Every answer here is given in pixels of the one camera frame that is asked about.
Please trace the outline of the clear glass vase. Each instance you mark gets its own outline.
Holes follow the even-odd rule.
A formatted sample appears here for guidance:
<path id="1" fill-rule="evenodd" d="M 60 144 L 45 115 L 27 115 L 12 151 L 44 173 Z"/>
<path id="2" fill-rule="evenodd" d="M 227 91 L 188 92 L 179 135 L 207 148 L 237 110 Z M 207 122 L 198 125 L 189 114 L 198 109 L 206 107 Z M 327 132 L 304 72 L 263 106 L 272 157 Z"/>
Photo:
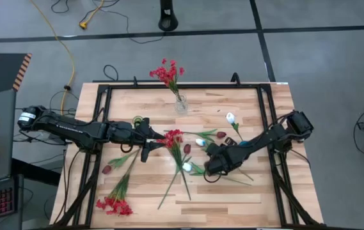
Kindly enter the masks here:
<path id="1" fill-rule="evenodd" d="M 183 94 L 180 94 L 176 97 L 175 102 L 175 110 L 178 114 L 187 114 L 188 112 L 188 102 L 187 97 Z"/>

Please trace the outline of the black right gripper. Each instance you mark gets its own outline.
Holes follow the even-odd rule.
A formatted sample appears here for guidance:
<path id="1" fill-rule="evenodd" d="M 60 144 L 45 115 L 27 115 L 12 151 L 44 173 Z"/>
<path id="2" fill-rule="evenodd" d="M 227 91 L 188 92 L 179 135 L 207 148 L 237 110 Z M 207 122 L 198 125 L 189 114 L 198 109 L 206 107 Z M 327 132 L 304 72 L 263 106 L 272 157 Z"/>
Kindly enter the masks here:
<path id="1" fill-rule="evenodd" d="M 204 163 L 208 176 L 230 171 L 240 167 L 245 161 L 245 148 L 242 146 L 218 146 L 211 143 L 206 150 L 210 159 Z"/>

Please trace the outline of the black aluminium table frame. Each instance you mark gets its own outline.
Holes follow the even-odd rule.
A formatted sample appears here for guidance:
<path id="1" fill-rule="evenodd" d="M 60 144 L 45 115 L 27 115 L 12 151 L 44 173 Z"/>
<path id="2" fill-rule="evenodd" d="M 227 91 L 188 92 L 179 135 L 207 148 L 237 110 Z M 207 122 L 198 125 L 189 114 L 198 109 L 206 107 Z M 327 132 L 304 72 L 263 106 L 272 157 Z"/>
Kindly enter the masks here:
<path id="1" fill-rule="evenodd" d="M 182 82 L 180 91 L 187 97 L 188 112 L 179 115 L 175 98 L 160 82 L 85 83 L 77 104 L 77 119 L 94 117 L 113 121 L 132 121 L 135 116 L 148 117 L 159 133 L 179 129 L 202 132 L 217 129 L 236 141 L 240 140 L 226 115 L 231 112 L 239 124 L 243 139 L 252 139 L 274 119 L 294 109 L 289 85 L 249 82 Z M 196 144 L 196 135 L 184 134 L 191 145 L 191 161 L 203 165 L 207 155 Z M 186 175 L 189 200 L 182 175 L 178 174 L 161 208 L 160 204 L 175 174 L 175 161 L 166 149 L 151 152 L 146 162 L 135 161 L 131 172 L 127 202 L 133 214 L 120 217 L 106 215 L 97 208 L 119 182 L 126 167 L 110 174 L 100 174 L 82 205 L 68 222 L 69 229 L 89 228 L 204 228 L 204 227 L 279 227 L 285 223 L 300 223 L 294 207 L 274 184 L 272 168 L 278 167 L 303 208 L 317 222 L 322 214 L 312 174 L 305 160 L 301 143 L 294 143 L 284 165 L 271 147 L 252 154 L 239 169 L 227 177 L 251 184 L 220 179 L 208 183 L 201 176 Z"/>

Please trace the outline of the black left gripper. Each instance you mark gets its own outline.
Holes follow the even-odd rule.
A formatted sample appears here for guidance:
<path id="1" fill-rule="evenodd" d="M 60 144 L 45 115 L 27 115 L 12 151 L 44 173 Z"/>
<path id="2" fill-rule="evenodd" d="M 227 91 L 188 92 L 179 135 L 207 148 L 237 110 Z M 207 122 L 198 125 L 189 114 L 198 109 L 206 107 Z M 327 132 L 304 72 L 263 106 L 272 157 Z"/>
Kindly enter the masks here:
<path id="1" fill-rule="evenodd" d="M 165 139 L 165 136 L 155 132 L 150 126 L 150 119 L 143 118 L 140 123 L 140 134 L 132 125 L 128 122 L 117 121 L 109 122 L 107 127 L 106 137 L 109 142 L 115 144 L 126 144 L 126 145 L 143 145 L 141 152 L 141 161 L 146 162 L 149 153 L 152 150 L 164 147 L 165 144 L 161 142 L 145 142 L 147 139 Z"/>

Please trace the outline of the black pole stand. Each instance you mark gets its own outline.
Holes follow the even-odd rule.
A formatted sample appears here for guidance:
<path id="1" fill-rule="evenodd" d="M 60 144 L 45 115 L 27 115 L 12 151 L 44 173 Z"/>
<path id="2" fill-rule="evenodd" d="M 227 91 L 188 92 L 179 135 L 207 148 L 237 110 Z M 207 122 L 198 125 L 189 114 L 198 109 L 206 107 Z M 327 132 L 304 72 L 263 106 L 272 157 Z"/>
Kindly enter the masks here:
<path id="1" fill-rule="evenodd" d="M 158 27 L 165 32 L 174 31 L 178 27 L 178 20 L 173 10 L 173 0 L 160 0 Z"/>

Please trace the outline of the red artificial flower bunch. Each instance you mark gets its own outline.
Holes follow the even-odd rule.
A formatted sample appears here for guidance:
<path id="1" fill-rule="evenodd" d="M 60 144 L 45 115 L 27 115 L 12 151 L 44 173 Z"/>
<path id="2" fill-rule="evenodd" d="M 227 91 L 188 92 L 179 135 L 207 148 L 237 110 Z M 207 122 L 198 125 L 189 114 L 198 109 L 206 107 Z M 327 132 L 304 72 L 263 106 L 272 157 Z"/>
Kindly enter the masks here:
<path id="1" fill-rule="evenodd" d="M 106 215 L 129 216 L 133 214 L 133 210 L 125 200 L 130 177 L 131 174 L 124 173 L 109 195 L 104 197 L 102 201 L 98 199 L 95 206 L 104 210 Z"/>
<path id="2" fill-rule="evenodd" d="M 183 76 L 185 72 L 184 67 L 178 66 L 175 60 L 168 61 L 166 58 L 162 59 L 161 64 L 155 70 L 151 70 L 149 76 L 163 82 L 176 96 L 177 100 L 181 101 L 182 98 L 178 90 L 177 82 L 178 78 Z"/>
<path id="3" fill-rule="evenodd" d="M 165 198 L 167 197 L 178 174 L 181 174 L 183 181 L 186 181 L 186 177 L 185 177 L 183 169 L 182 169 L 182 166 L 184 163 L 184 155 L 182 154 L 182 150 L 181 150 L 181 144 L 183 143 L 182 136 L 183 136 L 182 131 L 180 131 L 178 129 L 170 130 L 170 131 L 166 132 L 165 139 L 161 140 L 161 143 L 165 144 L 166 149 L 168 150 L 168 152 L 174 159 L 176 169 L 175 169 L 175 174 L 174 174 L 170 184 L 168 185 L 168 188 L 166 189 L 160 204 L 157 207 L 158 210 L 161 208 L 161 206 L 162 206 Z"/>

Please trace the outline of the white artificial tulip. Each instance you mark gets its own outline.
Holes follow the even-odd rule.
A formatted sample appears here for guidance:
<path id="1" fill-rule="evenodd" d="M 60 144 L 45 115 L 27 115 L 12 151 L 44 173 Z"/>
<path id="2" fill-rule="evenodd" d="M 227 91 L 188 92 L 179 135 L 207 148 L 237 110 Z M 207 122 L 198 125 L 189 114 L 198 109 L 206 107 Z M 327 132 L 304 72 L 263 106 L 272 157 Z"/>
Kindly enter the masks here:
<path id="1" fill-rule="evenodd" d="M 251 186 L 251 184 L 249 184 L 249 183 L 245 183 L 245 182 L 242 182 L 242 181 L 239 181 L 239 180 L 231 179 L 231 178 L 228 178 L 227 176 L 223 176 L 223 175 L 219 175 L 214 181 L 209 181 L 206 178 L 205 169 L 202 169 L 200 166 L 196 165 L 193 162 L 185 162 L 183 164 L 182 168 L 190 176 L 203 176 L 205 181 L 207 181 L 208 183 L 215 183 L 218 180 L 223 179 L 223 180 L 228 180 L 228 181 L 240 183 L 240 184 L 243 184 L 243 185 Z"/>
<path id="2" fill-rule="evenodd" d="M 201 149 L 203 151 L 207 150 L 208 147 L 208 142 L 204 139 L 196 139 L 196 143 L 197 145 L 199 145 L 201 147 Z M 239 170 L 242 174 L 246 175 L 251 181 L 253 181 L 253 178 L 251 176 L 248 176 L 247 174 L 245 174 L 244 172 L 242 172 L 241 170 Z"/>
<path id="3" fill-rule="evenodd" d="M 239 124 L 235 121 L 235 115 L 231 112 L 228 112 L 226 115 L 226 120 L 232 126 L 232 128 L 235 130 L 235 132 L 240 137 L 240 139 L 243 141 L 243 138 L 239 132 Z"/>

